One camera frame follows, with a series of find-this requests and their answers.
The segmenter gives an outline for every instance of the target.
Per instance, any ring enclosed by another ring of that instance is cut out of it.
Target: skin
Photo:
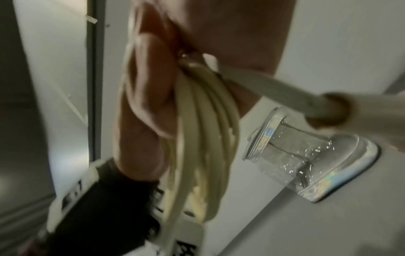
[[[120,171],[136,181],[157,181],[167,170],[159,137],[176,137],[179,53],[209,53],[222,63],[274,75],[294,5],[294,0],[134,2],[113,135]],[[227,86],[241,116],[259,100],[236,84]]]

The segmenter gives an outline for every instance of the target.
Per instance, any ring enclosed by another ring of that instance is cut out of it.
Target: clear glass container
[[[376,144],[357,135],[325,136],[299,129],[281,107],[251,136],[243,160],[315,202],[367,169],[378,152]]]

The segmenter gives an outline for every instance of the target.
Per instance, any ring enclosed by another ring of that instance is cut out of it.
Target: forearm
[[[123,176],[112,160],[88,173],[50,207],[46,229],[20,255],[124,255],[158,222],[149,215],[157,182]]]

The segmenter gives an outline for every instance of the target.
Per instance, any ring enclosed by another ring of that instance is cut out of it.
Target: cable
[[[239,112],[226,85],[203,64],[187,58],[178,64],[177,138],[162,138],[170,158],[160,236],[166,252],[173,248],[175,225],[187,198],[200,223],[217,215],[239,143]]]

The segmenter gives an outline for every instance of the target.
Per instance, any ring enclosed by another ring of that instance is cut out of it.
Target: beige cord
[[[174,89],[177,140],[163,139],[170,158],[160,237],[165,252],[171,252],[175,225],[187,198],[200,223],[216,216],[239,142],[238,108],[222,80],[190,59],[181,59],[179,66]]]

